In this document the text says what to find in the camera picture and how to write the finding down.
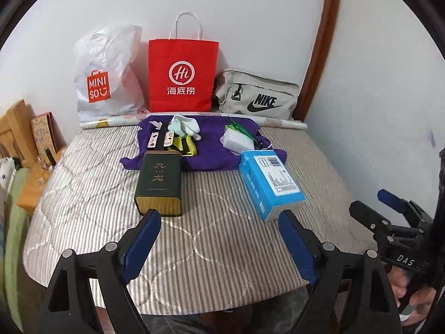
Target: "blue gripper pad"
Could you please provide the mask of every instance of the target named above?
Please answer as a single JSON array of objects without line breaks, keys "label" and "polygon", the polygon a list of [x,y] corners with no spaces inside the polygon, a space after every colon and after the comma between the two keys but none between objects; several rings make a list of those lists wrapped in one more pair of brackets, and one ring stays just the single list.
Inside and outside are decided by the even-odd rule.
[{"label": "blue gripper pad", "polygon": [[154,210],[124,256],[124,271],[121,278],[126,284],[138,277],[160,230],[161,215]]},{"label": "blue gripper pad", "polygon": [[385,205],[391,207],[393,210],[404,213],[406,211],[406,202],[404,199],[400,199],[387,190],[380,190],[377,193],[377,198],[380,202],[383,202]]},{"label": "blue gripper pad", "polygon": [[281,213],[278,218],[278,228],[301,277],[309,281],[312,286],[315,285],[318,275],[315,271],[314,257],[306,247],[297,229],[284,213]]}]

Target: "blue box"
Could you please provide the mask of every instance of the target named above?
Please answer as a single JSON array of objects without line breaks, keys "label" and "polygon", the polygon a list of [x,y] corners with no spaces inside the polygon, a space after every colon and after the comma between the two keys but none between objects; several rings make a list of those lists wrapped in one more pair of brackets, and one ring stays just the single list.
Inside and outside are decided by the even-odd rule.
[{"label": "blue box", "polygon": [[273,150],[244,151],[239,172],[264,221],[276,220],[282,211],[295,210],[306,199]]}]

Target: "haidilao logo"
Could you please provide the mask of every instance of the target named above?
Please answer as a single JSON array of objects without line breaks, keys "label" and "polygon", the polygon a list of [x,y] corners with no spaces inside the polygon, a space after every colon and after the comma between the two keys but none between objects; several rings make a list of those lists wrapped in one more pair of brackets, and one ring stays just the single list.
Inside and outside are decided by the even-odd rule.
[{"label": "haidilao logo", "polygon": [[176,85],[189,84],[194,78],[194,67],[188,61],[177,61],[171,66],[168,76]]}]

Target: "wooden frame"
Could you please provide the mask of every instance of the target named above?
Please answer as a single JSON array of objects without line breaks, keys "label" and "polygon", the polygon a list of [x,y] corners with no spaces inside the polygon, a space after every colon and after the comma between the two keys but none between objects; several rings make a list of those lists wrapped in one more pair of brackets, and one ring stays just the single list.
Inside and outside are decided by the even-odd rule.
[{"label": "wooden frame", "polygon": [[314,99],[331,47],[339,4],[340,0],[324,0],[320,26],[318,27],[317,38],[315,39],[314,49],[312,50],[311,61],[298,97],[297,107],[292,114],[295,120],[304,121],[311,106],[312,99]]},{"label": "wooden frame", "polygon": [[24,100],[20,100],[0,117],[0,157],[17,157],[23,167],[30,168],[37,155],[31,114]]}]

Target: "human hand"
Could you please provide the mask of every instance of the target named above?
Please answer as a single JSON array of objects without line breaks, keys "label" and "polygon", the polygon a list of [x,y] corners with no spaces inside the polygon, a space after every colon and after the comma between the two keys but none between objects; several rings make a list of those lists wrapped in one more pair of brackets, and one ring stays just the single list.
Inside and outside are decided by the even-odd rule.
[{"label": "human hand", "polygon": [[[400,299],[406,294],[408,278],[402,269],[393,266],[391,272],[388,274],[388,279],[395,296],[395,302],[397,302],[397,306],[399,307]],[[424,320],[431,310],[435,296],[436,290],[429,285],[423,285],[419,291],[415,292],[411,296],[409,304],[416,306],[416,308],[409,318],[402,322],[402,326],[408,326]]]}]

